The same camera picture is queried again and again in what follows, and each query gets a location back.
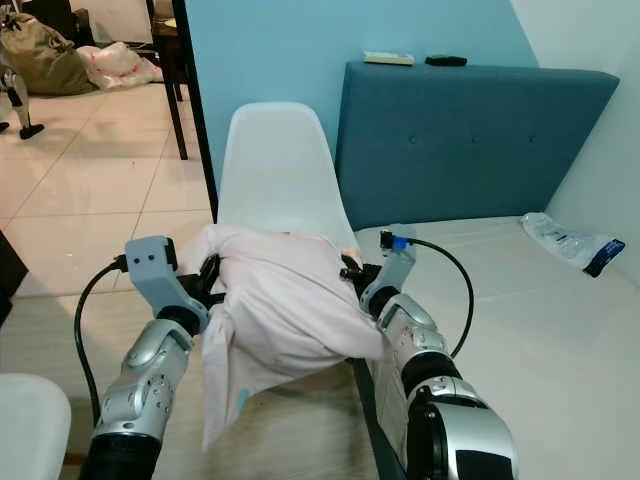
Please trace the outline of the pink patterned pillow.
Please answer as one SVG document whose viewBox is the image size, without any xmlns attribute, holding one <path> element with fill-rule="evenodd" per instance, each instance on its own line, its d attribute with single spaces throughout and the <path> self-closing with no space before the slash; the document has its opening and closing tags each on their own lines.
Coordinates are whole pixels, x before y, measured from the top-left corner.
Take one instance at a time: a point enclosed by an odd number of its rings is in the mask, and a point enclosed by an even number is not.
<svg viewBox="0 0 640 480">
<path fill-rule="evenodd" d="M 329 239 L 211 224 L 180 250 L 180 273 L 196 273 L 212 256 L 225 298 L 201 335 L 206 451 L 253 394 L 346 358 L 383 355 L 383 334 L 340 278 Z"/>
</svg>

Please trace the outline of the black chair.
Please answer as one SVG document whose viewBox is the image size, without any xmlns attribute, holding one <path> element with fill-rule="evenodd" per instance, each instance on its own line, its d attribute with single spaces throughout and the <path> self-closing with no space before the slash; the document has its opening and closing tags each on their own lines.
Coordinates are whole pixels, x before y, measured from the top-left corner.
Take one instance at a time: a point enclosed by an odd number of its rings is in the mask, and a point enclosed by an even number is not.
<svg viewBox="0 0 640 480">
<path fill-rule="evenodd" d="M 22 0 L 20 10 L 40 20 L 45 26 L 54 28 L 59 35 L 76 45 L 95 44 L 90 12 L 83 8 L 74 9 L 70 0 Z"/>
</svg>

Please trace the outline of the blue fabric headboard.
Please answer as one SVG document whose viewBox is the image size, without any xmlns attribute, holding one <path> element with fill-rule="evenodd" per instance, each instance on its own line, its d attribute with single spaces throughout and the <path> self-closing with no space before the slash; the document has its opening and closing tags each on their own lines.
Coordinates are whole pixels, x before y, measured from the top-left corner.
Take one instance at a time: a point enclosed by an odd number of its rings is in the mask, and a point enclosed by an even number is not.
<svg viewBox="0 0 640 480">
<path fill-rule="evenodd" d="M 349 223 L 543 210 L 618 84 L 599 70 L 352 61 L 335 147 Z"/>
</svg>

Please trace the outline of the black foam puzzle mat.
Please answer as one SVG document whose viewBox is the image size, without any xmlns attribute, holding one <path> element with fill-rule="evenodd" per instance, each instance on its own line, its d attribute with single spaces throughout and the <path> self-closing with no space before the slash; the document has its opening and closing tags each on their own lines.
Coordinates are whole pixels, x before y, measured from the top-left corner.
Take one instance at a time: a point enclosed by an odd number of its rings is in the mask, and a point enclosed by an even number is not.
<svg viewBox="0 0 640 480">
<path fill-rule="evenodd" d="M 0 234 L 1 251 L 0 251 L 0 292 L 1 300 L 12 301 L 14 294 L 17 293 L 20 284 L 26 279 L 29 269 L 20 259 L 18 252 L 9 242 L 9 239 Z"/>
</svg>

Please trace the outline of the white bed mattress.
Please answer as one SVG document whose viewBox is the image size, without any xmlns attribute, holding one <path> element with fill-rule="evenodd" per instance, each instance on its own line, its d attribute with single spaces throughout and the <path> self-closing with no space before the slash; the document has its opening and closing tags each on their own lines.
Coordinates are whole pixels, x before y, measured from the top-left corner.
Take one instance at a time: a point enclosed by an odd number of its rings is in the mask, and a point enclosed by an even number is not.
<svg viewBox="0 0 640 480">
<path fill-rule="evenodd" d="M 518 480 L 640 480 L 640 287 L 581 273 L 520 219 L 413 224 L 404 288 L 506 421 Z"/>
</svg>

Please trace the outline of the white remote control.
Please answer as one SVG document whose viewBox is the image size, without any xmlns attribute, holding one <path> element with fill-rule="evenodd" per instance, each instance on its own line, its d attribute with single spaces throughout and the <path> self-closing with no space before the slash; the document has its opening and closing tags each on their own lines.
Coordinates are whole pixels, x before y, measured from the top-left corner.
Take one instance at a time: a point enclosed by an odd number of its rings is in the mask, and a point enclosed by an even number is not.
<svg viewBox="0 0 640 480">
<path fill-rule="evenodd" d="M 398 67 L 412 67 L 415 64 L 413 56 L 401 52 L 364 51 L 364 63 L 380 65 L 398 65 Z"/>
</svg>

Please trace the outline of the white red plastic bag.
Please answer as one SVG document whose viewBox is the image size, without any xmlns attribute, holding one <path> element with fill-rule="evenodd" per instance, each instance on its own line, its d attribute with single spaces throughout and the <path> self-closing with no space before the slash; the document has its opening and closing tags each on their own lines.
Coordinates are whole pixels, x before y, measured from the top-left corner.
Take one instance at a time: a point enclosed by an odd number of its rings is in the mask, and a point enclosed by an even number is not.
<svg viewBox="0 0 640 480">
<path fill-rule="evenodd" d="M 82 46 L 76 50 L 88 81 L 100 90 L 129 90 L 164 82 L 163 72 L 123 42 L 106 47 Z"/>
</svg>

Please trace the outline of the silver standing robot leg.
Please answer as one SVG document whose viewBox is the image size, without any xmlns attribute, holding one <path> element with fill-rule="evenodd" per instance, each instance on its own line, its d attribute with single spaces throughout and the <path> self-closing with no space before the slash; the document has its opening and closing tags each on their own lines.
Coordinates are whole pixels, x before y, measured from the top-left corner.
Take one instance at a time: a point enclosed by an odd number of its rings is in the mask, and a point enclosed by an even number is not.
<svg viewBox="0 0 640 480">
<path fill-rule="evenodd" d="M 18 115 L 19 137 L 29 140 L 44 131 L 44 124 L 33 124 L 29 119 L 29 93 L 24 79 L 12 67 L 3 63 L 0 65 L 0 82 L 1 91 L 5 93 L 6 99 Z"/>
</svg>

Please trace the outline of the olive green bag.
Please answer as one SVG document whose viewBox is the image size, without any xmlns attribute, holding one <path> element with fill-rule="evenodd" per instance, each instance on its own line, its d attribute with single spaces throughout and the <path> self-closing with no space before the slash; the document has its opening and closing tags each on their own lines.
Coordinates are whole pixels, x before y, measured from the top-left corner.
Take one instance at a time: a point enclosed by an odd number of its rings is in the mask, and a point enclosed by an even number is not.
<svg viewBox="0 0 640 480">
<path fill-rule="evenodd" d="M 1 60 L 31 93 L 82 95 L 96 90 L 72 41 L 33 15 L 18 13 L 1 26 Z"/>
</svg>

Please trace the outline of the black wall edge trim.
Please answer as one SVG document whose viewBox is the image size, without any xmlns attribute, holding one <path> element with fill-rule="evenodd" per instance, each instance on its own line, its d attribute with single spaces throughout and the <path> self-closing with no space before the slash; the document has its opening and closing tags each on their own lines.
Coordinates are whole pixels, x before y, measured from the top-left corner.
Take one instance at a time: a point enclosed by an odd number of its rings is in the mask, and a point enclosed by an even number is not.
<svg viewBox="0 0 640 480">
<path fill-rule="evenodd" d="M 195 123 L 195 133 L 198 141 L 198 151 L 204 166 L 204 178 L 206 184 L 207 197 L 209 197 L 212 221 L 218 221 L 219 197 L 218 187 L 214 168 L 212 168 L 212 151 L 209 143 L 209 133 L 207 133 L 204 105 L 200 87 L 198 87 L 198 74 L 195 65 L 195 47 L 192 45 L 191 28 L 189 28 L 189 15 L 187 12 L 186 0 L 172 0 L 172 8 L 177 22 L 177 31 L 180 46 L 184 59 L 186 59 L 186 78 L 189 96 L 191 96 L 191 111 L 193 123 Z"/>
</svg>

